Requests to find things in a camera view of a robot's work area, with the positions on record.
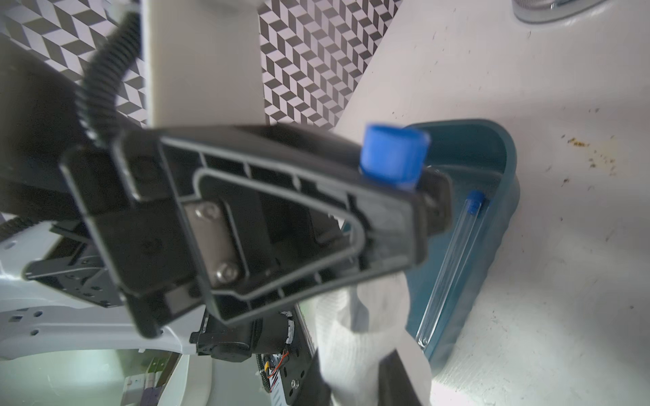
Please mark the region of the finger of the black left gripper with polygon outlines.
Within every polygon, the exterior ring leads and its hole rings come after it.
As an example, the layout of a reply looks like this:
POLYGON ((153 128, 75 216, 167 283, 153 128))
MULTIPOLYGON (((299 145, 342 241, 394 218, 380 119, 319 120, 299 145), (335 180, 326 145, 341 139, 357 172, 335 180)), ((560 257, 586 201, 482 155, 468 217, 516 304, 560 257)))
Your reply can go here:
POLYGON ((138 333, 198 306, 238 325, 425 262, 450 227, 449 177, 362 173, 313 127, 176 127, 67 150, 60 167, 138 333))

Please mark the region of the blue capped test tube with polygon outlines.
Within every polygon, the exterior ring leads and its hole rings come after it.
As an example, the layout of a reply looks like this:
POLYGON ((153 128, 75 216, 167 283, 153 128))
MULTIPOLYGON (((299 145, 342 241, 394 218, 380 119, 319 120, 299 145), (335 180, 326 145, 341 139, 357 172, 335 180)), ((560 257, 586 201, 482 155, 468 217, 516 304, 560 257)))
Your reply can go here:
POLYGON ((418 129, 368 125, 364 133, 360 171, 369 178, 398 189, 414 190, 421 178, 431 145, 418 129))
POLYGON ((477 189, 472 190, 465 199, 416 333, 416 341, 422 349, 425 349, 433 338, 484 201, 485 194, 477 189))

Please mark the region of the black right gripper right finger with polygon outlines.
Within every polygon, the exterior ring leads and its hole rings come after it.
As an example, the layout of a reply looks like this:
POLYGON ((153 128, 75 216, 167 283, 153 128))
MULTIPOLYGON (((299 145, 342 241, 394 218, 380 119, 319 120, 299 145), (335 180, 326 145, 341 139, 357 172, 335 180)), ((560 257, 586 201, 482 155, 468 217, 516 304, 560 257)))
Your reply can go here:
POLYGON ((421 406, 397 350, 379 364, 378 405, 421 406))

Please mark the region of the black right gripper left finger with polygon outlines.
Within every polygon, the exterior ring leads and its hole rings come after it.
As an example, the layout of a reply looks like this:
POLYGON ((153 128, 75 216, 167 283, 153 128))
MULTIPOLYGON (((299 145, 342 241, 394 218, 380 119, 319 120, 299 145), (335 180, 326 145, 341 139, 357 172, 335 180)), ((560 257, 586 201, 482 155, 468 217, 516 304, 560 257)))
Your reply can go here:
POLYGON ((332 404, 331 388, 323 380, 319 353, 316 352, 306 375, 301 379, 294 406, 330 406, 332 404))

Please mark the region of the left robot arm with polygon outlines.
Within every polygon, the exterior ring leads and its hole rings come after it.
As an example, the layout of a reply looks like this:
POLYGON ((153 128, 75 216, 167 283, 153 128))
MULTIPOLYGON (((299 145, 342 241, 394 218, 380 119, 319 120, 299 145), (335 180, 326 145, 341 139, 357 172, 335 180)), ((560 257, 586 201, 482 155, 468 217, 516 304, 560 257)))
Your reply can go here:
POLYGON ((304 126, 143 129, 115 107, 119 78, 93 64, 79 87, 1 41, 1 208, 56 237, 25 281, 124 310, 143 338, 203 308, 193 353, 280 353, 296 302, 417 267, 450 226, 436 170, 391 186, 359 145, 304 126))

